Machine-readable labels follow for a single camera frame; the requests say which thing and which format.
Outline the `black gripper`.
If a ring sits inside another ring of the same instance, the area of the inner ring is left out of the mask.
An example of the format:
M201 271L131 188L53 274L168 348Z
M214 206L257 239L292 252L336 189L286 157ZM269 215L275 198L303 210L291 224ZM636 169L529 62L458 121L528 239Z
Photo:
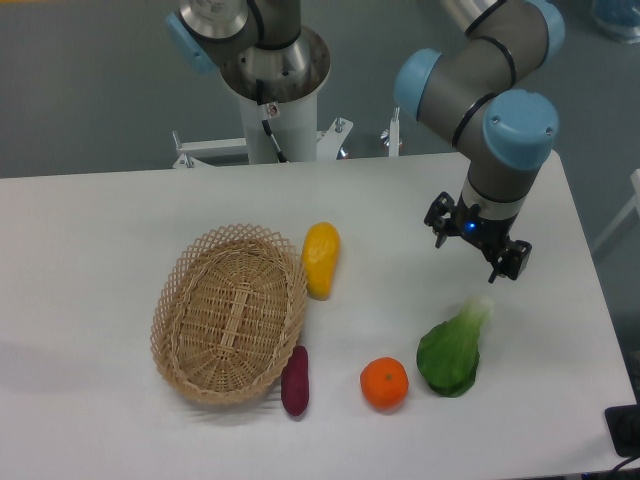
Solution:
M515 218L511 203L489 200L477 193L461 194L455 202L448 193L441 192L431 203L424 224L436 236L436 248L456 235L479 249L491 263L488 282L493 283L498 277L517 280L532 252L529 242L510 240Z

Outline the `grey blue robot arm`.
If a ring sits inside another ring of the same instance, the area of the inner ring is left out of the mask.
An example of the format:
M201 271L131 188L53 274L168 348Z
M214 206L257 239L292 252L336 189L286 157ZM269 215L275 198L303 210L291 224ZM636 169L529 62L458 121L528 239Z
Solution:
M558 114L517 83L561 47L565 26L546 1L448 1L467 38L447 57L423 49L400 68L397 107L470 162L458 199L439 195L426 224L439 241L460 237L479 249L494 277L516 279L531 252L510 229L549 157ZM319 158L314 104L330 71L324 40L301 21L297 1L183 1L165 20L198 72L218 71L239 100L253 163Z

